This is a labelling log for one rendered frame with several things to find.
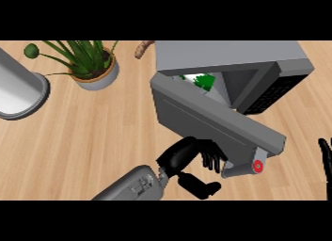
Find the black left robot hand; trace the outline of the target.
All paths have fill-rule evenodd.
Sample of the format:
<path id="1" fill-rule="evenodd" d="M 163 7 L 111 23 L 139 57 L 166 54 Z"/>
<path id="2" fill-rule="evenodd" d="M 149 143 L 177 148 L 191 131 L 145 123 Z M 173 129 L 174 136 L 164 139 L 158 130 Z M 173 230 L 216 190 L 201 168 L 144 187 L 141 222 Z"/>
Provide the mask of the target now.
<path id="1" fill-rule="evenodd" d="M 166 186 L 173 176 L 179 177 L 179 185 L 200 199 L 205 200 L 222 188 L 219 182 L 205 184 L 183 169 L 194 161 L 198 154 L 203 155 L 203 166 L 220 172 L 220 161 L 228 161 L 226 154 L 211 139 L 185 137 L 157 158 L 161 186 Z"/>

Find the grey microwave door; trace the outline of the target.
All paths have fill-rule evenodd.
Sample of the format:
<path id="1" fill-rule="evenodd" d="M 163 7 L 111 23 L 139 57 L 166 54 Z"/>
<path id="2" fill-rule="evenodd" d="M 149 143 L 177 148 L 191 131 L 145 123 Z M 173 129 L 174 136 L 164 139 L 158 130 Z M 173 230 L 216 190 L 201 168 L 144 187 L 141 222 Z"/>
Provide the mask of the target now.
<path id="1" fill-rule="evenodd" d="M 266 159 L 284 151 L 287 137 L 172 76 L 158 72 L 151 87 L 158 122 L 182 137 L 211 139 L 223 150 L 222 176 L 262 173 Z"/>

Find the white and green milk carton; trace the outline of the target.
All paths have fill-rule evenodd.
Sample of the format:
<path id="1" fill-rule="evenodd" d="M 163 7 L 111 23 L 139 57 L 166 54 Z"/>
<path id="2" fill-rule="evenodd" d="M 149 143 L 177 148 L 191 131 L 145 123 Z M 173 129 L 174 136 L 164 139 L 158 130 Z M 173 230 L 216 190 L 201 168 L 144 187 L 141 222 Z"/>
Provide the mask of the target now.
<path id="1" fill-rule="evenodd" d="M 201 94 L 205 94 L 213 89 L 213 85 L 216 82 L 216 76 L 213 74 L 185 74 L 179 78 L 182 82 L 188 83 Z"/>

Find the grey microwave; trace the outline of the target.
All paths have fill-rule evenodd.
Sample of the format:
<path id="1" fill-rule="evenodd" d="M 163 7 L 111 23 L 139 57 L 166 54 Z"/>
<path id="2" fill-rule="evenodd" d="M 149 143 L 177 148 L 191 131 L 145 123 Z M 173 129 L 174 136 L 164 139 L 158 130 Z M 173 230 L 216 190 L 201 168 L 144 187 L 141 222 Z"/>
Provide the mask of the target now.
<path id="1" fill-rule="evenodd" d="M 294 40 L 160 40 L 155 66 L 167 76 L 219 74 L 245 115 L 263 113 L 315 70 Z"/>

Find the green plant in grey pot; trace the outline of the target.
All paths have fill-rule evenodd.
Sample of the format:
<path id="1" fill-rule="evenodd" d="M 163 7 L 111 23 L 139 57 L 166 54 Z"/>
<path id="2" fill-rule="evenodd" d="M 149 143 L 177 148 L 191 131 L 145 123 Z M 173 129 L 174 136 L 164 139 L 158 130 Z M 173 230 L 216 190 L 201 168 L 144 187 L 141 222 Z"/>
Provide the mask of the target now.
<path id="1" fill-rule="evenodd" d="M 70 40 L 62 43 L 58 40 L 52 43 L 49 40 L 43 42 L 65 58 L 40 53 L 37 46 L 30 43 L 24 48 L 24 56 L 36 59 L 45 56 L 62 64 L 68 72 L 58 72 L 58 75 L 68 75 L 77 82 L 77 85 L 90 91 L 105 89 L 118 77 L 118 62 L 114 54 L 114 46 L 107 48 L 99 40 Z"/>

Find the brown curved object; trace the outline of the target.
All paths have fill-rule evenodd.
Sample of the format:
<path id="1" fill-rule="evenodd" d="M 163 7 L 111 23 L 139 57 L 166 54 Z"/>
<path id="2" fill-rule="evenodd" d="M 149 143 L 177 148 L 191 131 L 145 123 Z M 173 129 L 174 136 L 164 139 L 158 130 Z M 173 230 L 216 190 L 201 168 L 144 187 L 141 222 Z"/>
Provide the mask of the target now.
<path id="1" fill-rule="evenodd" d="M 149 48 L 149 46 L 154 44 L 154 40 L 144 40 L 135 50 L 135 57 L 141 58 Z"/>

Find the grey and white cylinder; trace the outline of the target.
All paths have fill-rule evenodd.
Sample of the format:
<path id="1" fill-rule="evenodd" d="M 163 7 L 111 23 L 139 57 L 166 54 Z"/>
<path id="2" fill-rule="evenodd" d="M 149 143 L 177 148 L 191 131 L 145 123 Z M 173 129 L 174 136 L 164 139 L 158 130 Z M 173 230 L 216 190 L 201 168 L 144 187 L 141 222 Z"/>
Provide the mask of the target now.
<path id="1" fill-rule="evenodd" d="M 33 115 L 49 94 L 48 78 L 30 72 L 0 48 L 0 119 L 17 121 Z"/>

